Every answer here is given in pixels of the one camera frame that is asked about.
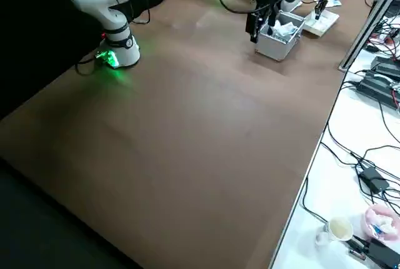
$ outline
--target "white table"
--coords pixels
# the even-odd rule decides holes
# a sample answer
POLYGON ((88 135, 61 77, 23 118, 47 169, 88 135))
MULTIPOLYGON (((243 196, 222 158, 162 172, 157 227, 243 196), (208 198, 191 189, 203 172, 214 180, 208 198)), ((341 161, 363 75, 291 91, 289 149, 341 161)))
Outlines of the white table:
MULTIPOLYGON (((349 71, 369 69, 375 56, 375 54, 362 51, 349 71)), ((360 80, 361 77, 349 73, 346 79, 360 80)), ((383 110, 389 129, 397 137, 400 136, 399 115, 395 110, 385 106, 383 110)), ((399 146, 399 143, 384 127, 378 102, 357 94, 351 89, 340 92, 329 118, 329 126, 332 134, 341 144, 359 155, 363 155, 368 148, 372 147, 399 146)), ((344 162, 356 162, 353 157, 334 144, 328 131, 322 134, 321 139, 344 162)), ((392 148, 381 149, 368 153, 366 158, 392 174, 400 176, 399 151, 392 148)), ((334 216, 349 218, 353 224, 354 233, 365 238, 361 231, 360 221, 369 206, 368 203, 371 204, 371 202, 363 198, 354 168, 340 164, 319 141, 307 176, 306 206, 327 220, 334 216)), ((357 261, 348 253, 348 246, 342 243, 332 243, 324 248, 318 248, 315 245, 316 233, 323 223, 301 206, 304 189, 303 182, 269 268, 378 268, 376 265, 370 263, 366 265, 357 261)), ((387 242, 386 245, 400 253, 400 242, 387 242)))

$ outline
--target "pink bowl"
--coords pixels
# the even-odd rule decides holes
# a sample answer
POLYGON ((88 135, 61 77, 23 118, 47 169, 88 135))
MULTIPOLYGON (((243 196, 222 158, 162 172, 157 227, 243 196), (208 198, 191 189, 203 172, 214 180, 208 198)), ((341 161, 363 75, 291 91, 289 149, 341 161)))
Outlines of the pink bowl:
MULTIPOLYGON (((395 229, 397 229, 397 235, 384 235, 380 238, 377 238, 378 240, 396 241, 400 238, 400 218, 397 216, 395 212, 393 212, 391 209, 387 208, 384 205, 373 205, 370 206, 368 210, 373 210, 377 215, 384 215, 393 218, 392 226, 395 227, 395 229)), ((368 227, 365 214, 362 216, 361 219, 361 228, 367 234, 368 237, 375 238, 368 227)))

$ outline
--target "paper cup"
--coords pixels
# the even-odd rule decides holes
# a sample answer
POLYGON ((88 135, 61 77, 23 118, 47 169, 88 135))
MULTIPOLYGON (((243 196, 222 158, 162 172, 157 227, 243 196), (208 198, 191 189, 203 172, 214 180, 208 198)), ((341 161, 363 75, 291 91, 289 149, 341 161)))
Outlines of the paper cup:
POLYGON ((348 241, 353 237, 353 226, 345 218, 333 218, 317 234, 316 244, 327 245, 332 241, 348 241))

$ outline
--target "black backdrop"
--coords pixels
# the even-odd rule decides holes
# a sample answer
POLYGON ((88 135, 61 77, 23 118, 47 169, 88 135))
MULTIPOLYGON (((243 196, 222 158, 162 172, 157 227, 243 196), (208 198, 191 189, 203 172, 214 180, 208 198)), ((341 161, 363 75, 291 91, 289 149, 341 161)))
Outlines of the black backdrop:
MULTIPOLYGON (((162 1, 149 0, 150 8, 162 1)), ((135 16, 147 8, 146 0, 131 2, 135 16)), ((0 119, 101 40, 99 23, 79 12, 70 0, 2 0, 2 8, 2 17, 7 21, 2 26, 2 40, 12 53, 3 53, 0 65, 0 119)))

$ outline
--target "brown table surface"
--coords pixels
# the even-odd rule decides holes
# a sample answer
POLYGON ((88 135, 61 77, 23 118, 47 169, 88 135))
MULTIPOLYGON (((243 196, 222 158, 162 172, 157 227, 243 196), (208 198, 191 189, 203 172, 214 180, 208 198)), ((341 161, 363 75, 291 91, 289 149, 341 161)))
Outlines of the brown table surface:
POLYGON ((69 70, 0 122, 0 155, 145 269, 262 268, 369 9, 334 11, 277 63, 218 0, 165 0, 135 68, 69 70))

